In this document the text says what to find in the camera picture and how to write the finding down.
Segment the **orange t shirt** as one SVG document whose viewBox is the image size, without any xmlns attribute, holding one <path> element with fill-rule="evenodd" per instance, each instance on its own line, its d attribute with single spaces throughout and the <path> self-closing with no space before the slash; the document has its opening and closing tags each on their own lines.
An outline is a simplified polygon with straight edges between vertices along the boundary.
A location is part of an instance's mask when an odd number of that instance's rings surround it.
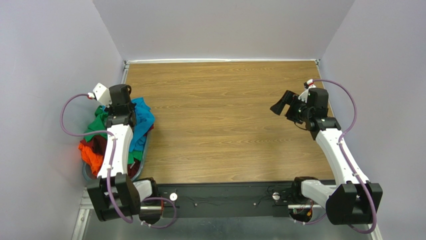
<svg viewBox="0 0 426 240">
<path fill-rule="evenodd" d="M 98 176 L 102 168 L 104 157 L 98 153 L 95 153 L 91 147 L 80 143 L 78 145 L 80 150 L 81 159 L 90 167 L 91 173 L 94 176 Z"/>
</svg>

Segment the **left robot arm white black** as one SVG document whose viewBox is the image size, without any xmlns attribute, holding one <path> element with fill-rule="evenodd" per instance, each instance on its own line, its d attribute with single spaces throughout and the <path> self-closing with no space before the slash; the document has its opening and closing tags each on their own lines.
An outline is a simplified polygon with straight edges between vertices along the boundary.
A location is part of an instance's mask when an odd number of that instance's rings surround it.
<svg viewBox="0 0 426 240">
<path fill-rule="evenodd" d="M 132 89 L 126 84 L 106 87 L 98 83 L 89 96 L 107 109 L 107 145 L 101 169 L 89 181 L 87 192 L 101 222 L 122 219 L 132 223 L 139 215 L 141 203 L 155 192 L 153 178 L 132 181 L 127 162 L 131 140 L 137 124 Z"/>
</svg>

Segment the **blue t shirt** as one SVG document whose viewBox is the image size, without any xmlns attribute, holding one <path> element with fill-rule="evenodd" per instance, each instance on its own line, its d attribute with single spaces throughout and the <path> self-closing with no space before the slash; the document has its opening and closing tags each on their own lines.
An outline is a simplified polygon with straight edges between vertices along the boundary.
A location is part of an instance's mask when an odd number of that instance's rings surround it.
<svg viewBox="0 0 426 240">
<path fill-rule="evenodd" d="M 143 97 L 134 98 L 131 102 L 135 104 L 136 125 L 129 145 L 129 152 L 142 151 L 147 139 L 146 133 L 154 125 L 155 116 L 151 113 L 151 108 L 145 103 Z"/>
</svg>

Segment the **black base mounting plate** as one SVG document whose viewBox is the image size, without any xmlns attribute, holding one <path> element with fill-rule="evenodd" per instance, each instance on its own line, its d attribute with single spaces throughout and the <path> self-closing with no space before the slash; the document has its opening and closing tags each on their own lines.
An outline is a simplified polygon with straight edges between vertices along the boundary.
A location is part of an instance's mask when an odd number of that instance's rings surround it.
<svg viewBox="0 0 426 240">
<path fill-rule="evenodd" d="M 172 218 L 278 217 L 300 222 L 320 219 L 316 202 L 293 197 L 292 181 L 158 184 L 154 196 L 167 198 L 162 216 Z"/>
</svg>

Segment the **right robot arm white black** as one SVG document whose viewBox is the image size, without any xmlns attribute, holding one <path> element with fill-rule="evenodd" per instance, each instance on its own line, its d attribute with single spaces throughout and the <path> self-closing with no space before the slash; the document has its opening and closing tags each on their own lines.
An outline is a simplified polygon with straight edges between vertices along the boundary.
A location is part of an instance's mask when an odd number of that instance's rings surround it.
<svg viewBox="0 0 426 240">
<path fill-rule="evenodd" d="M 270 110 L 280 115 L 285 106 L 287 120 L 304 124 L 323 151 L 332 170 L 336 189 L 315 177 L 296 177 L 291 197 L 295 202 L 310 199 L 325 209 L 333 225 L 372 225 L 383 190 L 359 169 L 351 155 L 338 120 L 329 116 L 329 94 L 322 88 L 308 88 L 302 94 L 287 90 Z"/>
</svg>

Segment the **green t shirt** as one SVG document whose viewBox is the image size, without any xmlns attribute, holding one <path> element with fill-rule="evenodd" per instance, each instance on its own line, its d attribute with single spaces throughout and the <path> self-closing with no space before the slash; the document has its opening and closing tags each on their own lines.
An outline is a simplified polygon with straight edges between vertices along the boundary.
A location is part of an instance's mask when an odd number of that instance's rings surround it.
<svg viewBox="0 0 426 240">
<path fill-rule="evenodd" d="M 104 106 L 100 105 L 94 112 L 95 119 L 92 123 L 87 126 L 86 133 L 106 130 L 105 122 L 108 117 L 108 113 L 104 111 Z M 96 154 L 102 156 L 106 153 L 108 134 L 106 133 L 97 133 L 84 136 L 83 140 L 80 143 L 89 146 Z"/>
</svg>

